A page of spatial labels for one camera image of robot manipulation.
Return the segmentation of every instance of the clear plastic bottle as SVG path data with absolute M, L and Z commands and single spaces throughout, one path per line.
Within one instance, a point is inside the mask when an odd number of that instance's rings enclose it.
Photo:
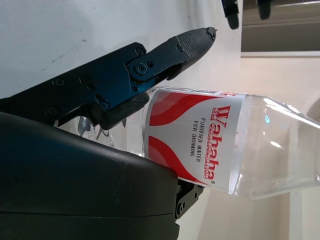
M 126 151 L 186 181 L 250 199 L 320 183 L 320 125 L 291 105 L 185 88 L 149 94 L 127 121 Z
M 125 137 L 123 137 L 123 131 L 119 130 L 122 129 L 122 125 L 123 124 L 120 123 L 112 130 L 104 130 L 100 125 L 93 126 L 88 118 L 77 116 L 59 128 L 90 141 L 124 150 L 123 144 L 119 141 L 119 138 L 125 139 Z

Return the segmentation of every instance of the bolt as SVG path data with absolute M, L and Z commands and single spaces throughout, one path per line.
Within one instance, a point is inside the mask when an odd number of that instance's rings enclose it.
M 141 47 L 137 47 L 135 49 L 135 53 L 138 55 L 138 56 L 142 56 L 143 54 L 145 54 L 145 51 L 141 48 Z
M 88 75 L 85 75 L 85 76 L 82 76 L 80 78 L 80 82 L 83 84 L 83 85 L 91 85 L 92 84 L 92 79 L 88 76 Z
M 100 102 L 99 105 L 103 111 L 105 111 L 109 108 L 109 103 L 107 103 L 106 101 Z
M 138 65 L 134 66 L 134 69 L 137 74 L 144 75 L 147 73 L 147 67 L 143 63 L 139 63 Z
M 176 46 L 176 49 L 179 51 L 179 52 L 183 52 L 183 48 L 182 46 L 180 46 L 179 44 Z
M 53 85 L 57 86 L 57 87 L 62 87 L 66 84 L 65 80 L 63 80 L 62 78 L 56 78 L 53 80 Z
M 50 106 L 50 107 L 47 108 L 46 113 L 49 116 L 56 116 L 56 115 L 58 115 L 59 110 L 58 110 L 58 108 L 56 106 Z

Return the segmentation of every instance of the red and white label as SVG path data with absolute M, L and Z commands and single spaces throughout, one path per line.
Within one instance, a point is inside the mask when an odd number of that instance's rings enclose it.
M 145 157 L 179 178 L 226 193 L 244 94 L 158 90 L 148 107 Z

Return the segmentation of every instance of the metal bracket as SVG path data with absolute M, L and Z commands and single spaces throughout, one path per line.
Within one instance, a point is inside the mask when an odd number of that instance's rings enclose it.
M 178 180 L 180 186 L 179 192 L 176 195 L 175 218 L 181 216 L 198 200 L 204 188 L 190 182 Z

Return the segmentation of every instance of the red wave design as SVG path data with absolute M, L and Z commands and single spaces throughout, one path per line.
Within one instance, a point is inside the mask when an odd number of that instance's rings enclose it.
M 180 162 L 180 160 L 177 157 L 177 155 L 175 154 L 175 152 L 167 144 L 165 144 L 163 141 L 161 141 L 153 136 L 149 136 L 149 147 L 151 147 L 151 148 L 157 150 L 159 153 L 161 153 L 161 155 L 163 156 L 163 158 L 164 158 L 165 162 L 167 163 L 167 165 L 169 166 L 169 168 L 173 169 L 176 172 L 176 174 L 178 175 L 178 177 L 184 178 L 184 179 L 196 182 L 196 183 L 206 184 L 202 181 L 199 181 L 194 176 L 192 176 L 185 169 L 185 167 L 182 165 L 182 163 Z M 157 161 L 157 159 L 152 158 L 152 156 L 150 156 L 150 154 L 149 154 L 149 157 L 151 157 L 151 159 L 154 162 L 159 163 Z
M 157 149 L 154 149 L 151 145 L 149 145 L 148 154 L 149 157 L 157 164 L 169 167 L 161 152 L 159 152 Z
M 154 104 L 152 106 L 149 125 L 161 126 L 161 125 L 172 123 L 174 120 L 179 118 L 182 114 L 184 114 L 194 105 L 209 99 L 218 99 L 218 98 L 223 98 L 223 97 L 173 92 L 170 95 L 168 95 L 166 98 L 164 98 L 162 101 L 157 102 L 157 104 Z
M 160 91 L 156 95 L 156 101 L 152 106 L 152 115 L 162 114 L 171 108 L 176 102 L 185 97 L 185 93 Z

